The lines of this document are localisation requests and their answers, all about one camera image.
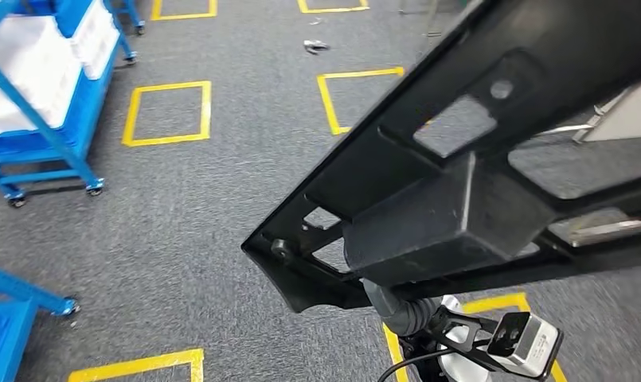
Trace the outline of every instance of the black bracket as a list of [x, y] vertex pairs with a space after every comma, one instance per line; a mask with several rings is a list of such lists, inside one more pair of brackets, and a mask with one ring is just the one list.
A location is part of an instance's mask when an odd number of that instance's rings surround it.
[[[640, 80], [641, 0], [472, 2], [242, 248], [297, 312], [368, 306], [360, 278], [412, 300], [639, 266], [641, 233], [574, 247], [548, 226], [605, 207], [641, 219], [641, 178], [560, 199], [507, 155]], [[490, 131], [447, 155], [414, 139], [463, 97]], [[309, 227], [316, 208], [340, 221]], [[342, 237], [343, 273], [314, 257]]]

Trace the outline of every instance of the blue cart frame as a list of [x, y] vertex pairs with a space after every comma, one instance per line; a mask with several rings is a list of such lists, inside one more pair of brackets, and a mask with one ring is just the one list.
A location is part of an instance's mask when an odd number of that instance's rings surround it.
[[74, 298], [65, 298], [0, 270], [0, 381], [12, 381], [39, 309], [66, 316], [80, 308]]
[[[13, 9], [18, 6], [19, 0], [0, 0], [0, 22]], [[104, 5], [112, 12], [109, 0], [104, 0]], [[124, 58], [129, 64], [137, 60], [137, 53], [132, 51], [128, 44], [120, 22], [113, 17], [116, 28], [120, 31], [118, 46], [123, 49]], [[75, 131], [74, 143], [69, 144], [65, 139], [52, 129], [29, 104], [22, 94], [11, 84], [0, 69], [0, 89], [6, 93], [11, 101], [16, 103], [25, 113], [28, 120], [36, 126], [38, 132], [48, 143], [47, 147], [38, 150], [23, 150], [12, 153], [0, 153], [0, 192], [14, 207], [25, 204], [25, 193], [19, 186], [21, 183], [34, 181], [48, 181], [67, 177], [79, 177], [85, 184], [90, 195], [99, 195], [104, 187], [104, 179], [97, 177], [86, 162], [86, 155], [97, 120], [100, 115], [104, 96], [113, 73], [114, 60], [118, 49], [114, 49], [102, 77], [98, 80], [89, 80], [83, 70], [72, 98], [63, 128]], [[3, 165], [37, 163], [50, 161], [64, 161], [67, 170], [45, 171], [6, 175], [2, 171]]]

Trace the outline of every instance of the black cable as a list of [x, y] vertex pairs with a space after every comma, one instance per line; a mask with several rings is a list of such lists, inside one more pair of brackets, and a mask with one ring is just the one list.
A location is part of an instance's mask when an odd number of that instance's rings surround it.
[[447, 354], [451, 354], [451, 353], [456, 353], [456, 351], [454, 349], [445, 349], [445, 350], [440, 350], [438, 352], [425, 354], [423, 356], [414, 357], [412, 359], [396, 363], [393, 366], [389, 367], [383, 374], [381, 374], [381, 376], [379, 377], [379, 380], [377, 382], [385, 382], [386, 378], [388, 378], [396, 370], [398, 370], [399, 368], [403, 368], [404, 366], [407, 366], [408, 364], [413, 364], [414, 362], [418, 362], [418, 361], [425, 361], [425, 360], [427, 360], [429, 358], [441, 357], [441, 356], [444, 356], [444, 355], [447, 355]]

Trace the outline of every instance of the white plastic bin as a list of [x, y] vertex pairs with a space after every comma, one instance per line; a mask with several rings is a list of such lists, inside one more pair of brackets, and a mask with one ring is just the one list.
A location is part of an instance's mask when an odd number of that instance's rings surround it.
[[91, 2], [70, 40], [74, 54], [84, 66], [86, 77], [98, 80], [119, 41], [119, 30], [102, 0]]
[[[62, 126], [81, 65], [53, 17], [4, 19], [0, 24], [0, 69], [49, 126]], [[0, 134], [35, 129], [0, 89]]]

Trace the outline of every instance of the blue metal cart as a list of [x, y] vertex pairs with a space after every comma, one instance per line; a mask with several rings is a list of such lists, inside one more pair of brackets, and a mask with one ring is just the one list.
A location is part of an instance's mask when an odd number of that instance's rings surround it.
[[34, 316], [45, 309], [58, 316], [79, 310], [76, 300], [63, 298], [0, 271], [0, 382], [12, 382], [32, 329]]
[[[139, 17], [139, 13], [135, 7], [135, 0], [119, 1], [121, 7], [115, 8], [116, 13], [127, 14], [135, 26], [137, 34], [140, 36], [143, 35], [145, 22]], [[56, 14], [60, 13], [61, 7], [63, 7], [66, 2], [65, 0], [20, 0], [20, 4], [14, 12], [17, 14], [35, 14], [39, 16]]]
[[[0, 22], [19, 6], [20, 0], [0, 0]], [[58, 28], [66, 37], [71, 37], [80, 18], [90, 4], [89, 0], [61, 0], [60, 12], [55, 14]], [[104, 5], [112, 12], [109, 0]], [[114, 17], [116, 28], [121, 32], [119, 47], [129, 64], [136, 62], [137, 54], [131, 50], [121, 30], [118, 18]], [[104, 71], [98, 80], [89, 80], [83, 69], [74, 91], [64, 125], [51, 128], [34, 110], [22, 94], [11, 84], [0, 69], [0, 89], [25, 113], [36, 126], [35, 131], [11, 131], [0, 134], [0, 192], [13, 207], [25, 204], [25, 193], [19, 184], [34, 181], [48, 181], [67, 177], [83, 180], [89, 195], [102, 192], [104, 180], [97, 177], [86, 162], [86, 155], [97, 124], [107, 87], [111, 80], [116, 52], [114, 49]], [[6, 174], [4, 165], [64, 161], [66, 170]]]

